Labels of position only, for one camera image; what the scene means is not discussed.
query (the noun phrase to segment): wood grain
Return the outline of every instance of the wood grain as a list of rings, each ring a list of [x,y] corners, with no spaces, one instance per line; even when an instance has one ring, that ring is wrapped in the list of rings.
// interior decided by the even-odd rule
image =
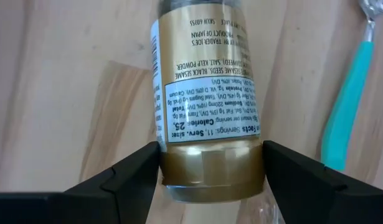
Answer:
[[[243,4],[263,137],[319,159],[364,27],[357,1]],[[155,7],[148,0],[0,0],[0,190],[65,190],[154,139]],[[378,28],[346,173],[383,189],[383,16]],[[184,205],[157,183],[147,223],[260,223],[269,195]]]

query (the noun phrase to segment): wooden surface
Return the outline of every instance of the wooden surface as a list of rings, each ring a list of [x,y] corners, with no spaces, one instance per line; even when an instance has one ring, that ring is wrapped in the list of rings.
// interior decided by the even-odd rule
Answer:
[[[151,0],[0,0],[0,191],[65,190],[154,139]],[[364,28],[356,0],[244,1],[262,134],[319,159]],[[346,173],[383,189],[383,16]],[[148,223],[260,223],[264,195]]]

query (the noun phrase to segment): bottle label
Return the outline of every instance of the bottle label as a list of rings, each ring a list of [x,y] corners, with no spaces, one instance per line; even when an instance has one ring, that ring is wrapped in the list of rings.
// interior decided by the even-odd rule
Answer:
[[[221,4],[182,7],[155,22],[151,36],[158,45],[153,44],[153,79],[161,142],[260,134],[239,9]]]

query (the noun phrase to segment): metal spoon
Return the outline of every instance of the metal spoon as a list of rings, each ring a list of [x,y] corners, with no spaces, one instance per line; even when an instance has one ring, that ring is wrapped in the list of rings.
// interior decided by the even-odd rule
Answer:
[[[367,16],[364,38],[339,91],[321,143],[321,162],[344,170],[349,138],[374,51],[375,18],[383,14],[383,0],[359,0]]]

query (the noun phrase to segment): teal spoon handle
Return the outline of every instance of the teal spoon handle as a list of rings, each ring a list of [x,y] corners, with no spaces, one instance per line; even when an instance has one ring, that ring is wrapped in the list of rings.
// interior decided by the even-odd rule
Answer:
[[[321,143],[321,162],[329,168],[345,169],[348,142],[373,51],[373,42],[361,42],[327,122]]]

